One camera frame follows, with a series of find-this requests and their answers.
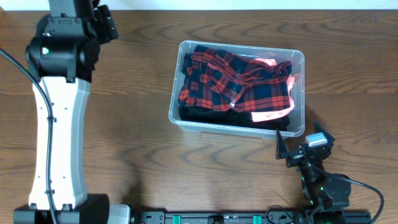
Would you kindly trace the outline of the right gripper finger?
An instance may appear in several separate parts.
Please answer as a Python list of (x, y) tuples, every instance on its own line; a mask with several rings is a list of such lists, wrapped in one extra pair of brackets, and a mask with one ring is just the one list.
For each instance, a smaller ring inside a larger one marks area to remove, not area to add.
[(289, 152), (287, 150), (287, 147), (285, 145), (284, 139), (283, 139), (280, 131), (278, 129), (276, 129), (275, 133), (276, 133), (276, 140), (277, 140), (275, 158), (278, 160), (285, 159), (289, 155)]
[(315, 133), (323, 133), (329, 145), (334, 145), (335, 138), (329, 132), (323, 129), (317, 120), (313, 121), (313, 128)]

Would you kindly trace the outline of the pink garment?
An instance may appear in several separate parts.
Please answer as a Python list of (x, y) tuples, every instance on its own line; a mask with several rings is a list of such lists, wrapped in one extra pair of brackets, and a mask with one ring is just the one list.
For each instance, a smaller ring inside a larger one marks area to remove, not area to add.
[(274, 119), (279, 119), (284, 116), (287, 116), (294, 108), (295, 108), (295, 103), (293, 98), (290, 95), (290, 92), (293, 88), (295, 82), (295, 78), (291, 75), (287, 78), (287, 89), (288, 89), (288, 94), (289, 94), (289, 107), (284, 110), (279, 110), (279, 111), (270, 111), (270, 112), (252, 112), (252, 121), (255, 123), (259, 123), (262, 121), (270, 121)]

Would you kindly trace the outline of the large black garment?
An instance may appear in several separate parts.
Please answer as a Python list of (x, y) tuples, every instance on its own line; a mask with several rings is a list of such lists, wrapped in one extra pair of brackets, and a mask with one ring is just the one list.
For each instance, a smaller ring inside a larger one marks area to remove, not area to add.
[(180, 119), (183, 121), (248, 128), (256, 126), (256, 123), (252, 121), (250, 113), (240, 113), (235, 110), (215, 111), (196, 106), (179, 106), (178, 113)]

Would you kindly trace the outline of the small black garment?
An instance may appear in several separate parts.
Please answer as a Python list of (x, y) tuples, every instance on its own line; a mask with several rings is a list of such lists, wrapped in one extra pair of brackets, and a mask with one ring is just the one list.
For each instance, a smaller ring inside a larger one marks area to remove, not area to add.
[(186, 77), (189, 77), (192, 74), (192, 54), (184, 55), (182, 73)]

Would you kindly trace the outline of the red plaid flannel shirt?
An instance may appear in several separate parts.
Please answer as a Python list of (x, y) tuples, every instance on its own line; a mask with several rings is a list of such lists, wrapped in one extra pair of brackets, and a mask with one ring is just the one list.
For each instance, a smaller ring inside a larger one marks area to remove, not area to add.
[(290, 61), (270, 66), (197, 45), (192, 53), (192, 74), (185, 76), (178, 103), (215, 111), (284, 110), (290, 105), (287, 78), (291, 72)]

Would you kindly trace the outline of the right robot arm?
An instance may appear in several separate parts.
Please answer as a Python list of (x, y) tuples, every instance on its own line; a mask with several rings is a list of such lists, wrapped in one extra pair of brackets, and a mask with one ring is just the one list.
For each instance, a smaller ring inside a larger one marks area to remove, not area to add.
[(293, 216), (294, 223), (347, 223), (344, 208), (349, 206), (351, 184), (346, 176), (325, 170), (323, 160), (331, 155), (335, 138), (317, 121), (314, 134), (294, 151), (288, 151), (279, 130), (276, 130), (277, 159), (285, 159), (288, 168), (298, 167), (302, 175), (302, 188), (310, 205)]

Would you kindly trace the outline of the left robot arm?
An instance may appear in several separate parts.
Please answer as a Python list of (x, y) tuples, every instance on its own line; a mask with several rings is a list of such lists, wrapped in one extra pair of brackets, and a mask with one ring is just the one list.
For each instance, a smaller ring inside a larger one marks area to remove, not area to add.
[(83, 170), (85, 110), (100, 47), (118, 38), (107, 6), (94, 0), (49, 0), (25, 50), (23, 70), (37, 108), (37, 155), (29, 201), (15, 223), (132, 221), (131, 208), (89, 194)]

